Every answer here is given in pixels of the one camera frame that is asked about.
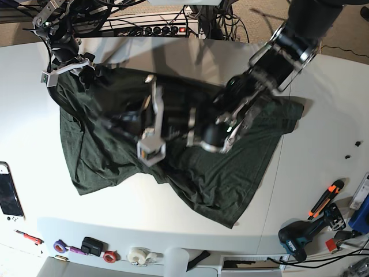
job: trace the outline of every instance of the dark green t-shirt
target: dark green t-shirt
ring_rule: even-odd
[[[178,138],[167,143],[166,158],[149,168],[138,161],[135,144],[104,129],[99,116],[149,95],[150,85],[144,83],[148,73],[122,68],[103,68],[102,72],[89,89],[71,73],[62,74],[51,92],[62,107],[62,146],[79,194],[119,185],[135,173],[147,173],[158,183],[169,183],[195,212],[228,228],[253,198],[280,137],[294,130],[303,112],[299,103],[271,101],[245,138],[227,154],[187,148],[185,140]],[[197,97],[211,97],[220,90],[197,81],[163,78],[179,92],[190,88]]]

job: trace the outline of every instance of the floor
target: floor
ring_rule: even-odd
[[[265,42],[270,38],[271,29],[278,28],[282,18],[287,18],[287,0],[238,0],[234,3],[234,12],[244,21],[251,43]],[[150,13],[180,10],[182,6],[153,6],[148,2],[126,9],[124,13]],[[335,57],[350,59],[369,64],[369,22],[360,16],[361,6],[347,6],[339,18],[323,39],[322,53]],[[39,39],[30,32],[22,31],[22,28],[31,27],[28,23],[2,24],[0,25],[0,47],[13,44],[37,42]],[[246,41],[243,33],[238,33],[242,42]]]

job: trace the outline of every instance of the purple tape roll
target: purple tape roll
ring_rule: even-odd
[[[54,243],[55,251],[57,251],[61,254],[65,253],[67,251],[66,247],[67,247],[67,245],[61,239]]]

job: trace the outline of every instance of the tape roll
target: tape roll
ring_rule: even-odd
[[[113,264],[116,262],[116,253],[113,251],[106,251],[103,257],[107,263]]]
[[[127,259],[131,263],[138,263],[139,265],[144,265],[146,263],[146,254],[142,250],[132,249],[128,253]]]
[[[67,245],[60,239],[54,243],[54,249],[55,251],[63,254],[67,251],[66,249]]]

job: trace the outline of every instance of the masking tape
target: masking tape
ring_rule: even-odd
[[[107,263],[113,264],[116,262],[116,253],[113,251],[106,251],[103,257]]]
[[[54,243],[54,249],[55,251],[63,254],[67,251],[66,249],[67,245],[60,239]]]

